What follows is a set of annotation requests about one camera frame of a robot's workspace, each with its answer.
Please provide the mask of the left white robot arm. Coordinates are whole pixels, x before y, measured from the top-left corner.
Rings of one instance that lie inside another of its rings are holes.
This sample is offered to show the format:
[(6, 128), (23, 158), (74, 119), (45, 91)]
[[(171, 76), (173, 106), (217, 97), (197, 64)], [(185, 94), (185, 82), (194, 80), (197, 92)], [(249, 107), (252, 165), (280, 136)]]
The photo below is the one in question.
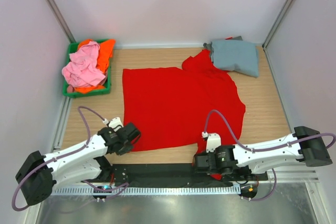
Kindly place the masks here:
[(15, 179), (27, 206), (46, 200), (53, 191), (77, 182), (97, 180), (106, 182), (112, 174), (107, 154), (129, 153), (141, 137), (133, 124), (104, 127), (87, 140), (59, 152), (30, 153)]

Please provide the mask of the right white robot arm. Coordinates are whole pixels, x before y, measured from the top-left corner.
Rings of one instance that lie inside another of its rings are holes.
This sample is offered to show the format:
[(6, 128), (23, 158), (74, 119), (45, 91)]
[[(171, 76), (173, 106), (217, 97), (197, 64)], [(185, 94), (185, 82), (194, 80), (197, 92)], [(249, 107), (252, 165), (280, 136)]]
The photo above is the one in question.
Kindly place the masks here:
[(223, 145), (217, 133), (203, 133), (206, 150), (195, 154), (196, 173), (227, 181), (252, 181), (272, 168), (304, 163), (307, 167), (332, 164), (323, 134), (305, 126), (284, 137), (256, 144)]

